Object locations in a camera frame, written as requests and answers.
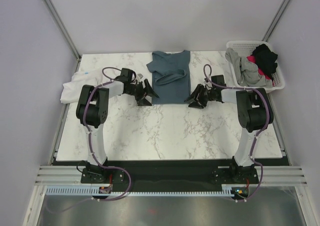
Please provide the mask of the teal blue polo shirt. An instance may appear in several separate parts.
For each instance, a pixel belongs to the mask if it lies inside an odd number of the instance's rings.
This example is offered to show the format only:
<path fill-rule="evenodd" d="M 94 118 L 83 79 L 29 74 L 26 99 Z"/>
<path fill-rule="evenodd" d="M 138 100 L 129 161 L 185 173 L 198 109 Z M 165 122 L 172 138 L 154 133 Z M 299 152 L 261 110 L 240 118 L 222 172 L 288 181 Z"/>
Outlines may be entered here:
<path fill-rule="evenodd" d="M 152 52 L 152 61 L 147 69 L 152 74 L 152 88 L 158 97 L 152 97 L 152 103 L 184 104 L 191 94 L 189 64 L 190 51 L 179 53 Z"/>

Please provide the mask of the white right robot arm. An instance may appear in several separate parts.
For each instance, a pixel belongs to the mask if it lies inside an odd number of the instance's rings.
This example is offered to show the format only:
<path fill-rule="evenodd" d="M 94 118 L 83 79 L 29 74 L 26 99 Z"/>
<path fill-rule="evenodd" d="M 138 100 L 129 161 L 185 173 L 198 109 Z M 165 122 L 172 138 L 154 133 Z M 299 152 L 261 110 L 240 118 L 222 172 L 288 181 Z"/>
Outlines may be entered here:
<path fill-rule="evenodd" d="M 274 113 L 264 88 L 244 89 L 228 87 L 223 75 L 212 76 L 198 84 L 185 99 L 190 108 L 203 109 L 208 102 L 233 103 L 242 127 L 238 149 L 233 156 L 229 177 L 233 182 L 242 182 L 247 177 L 247 168 L 255 164 L 255 152 L 260 134 L 273 123 Z"/>

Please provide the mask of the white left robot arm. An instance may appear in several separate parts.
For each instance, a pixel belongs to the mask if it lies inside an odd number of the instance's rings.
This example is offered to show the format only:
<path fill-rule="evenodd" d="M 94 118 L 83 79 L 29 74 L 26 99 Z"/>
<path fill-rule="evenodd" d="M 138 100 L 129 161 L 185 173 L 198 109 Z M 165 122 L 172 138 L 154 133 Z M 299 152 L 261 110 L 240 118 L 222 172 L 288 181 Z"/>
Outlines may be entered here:
<path fill-rule="evenodd" d="M 97 86 L 84 85 L 76 108 L 76 117 L 87 134 L 87 162 L 96 166 L 92 176 L 98 182 L 106 182 L 110 171 L 104 146 L 104 123 L 109 112 L 109 100 L 115 96 L 127 94 L 133 96 L 138 106 L 151 106 L 147 96 L 158 98 L 148 79 L 141 80 L 138 74 L 128 68 L 119 70 L 115 78 Z"/>

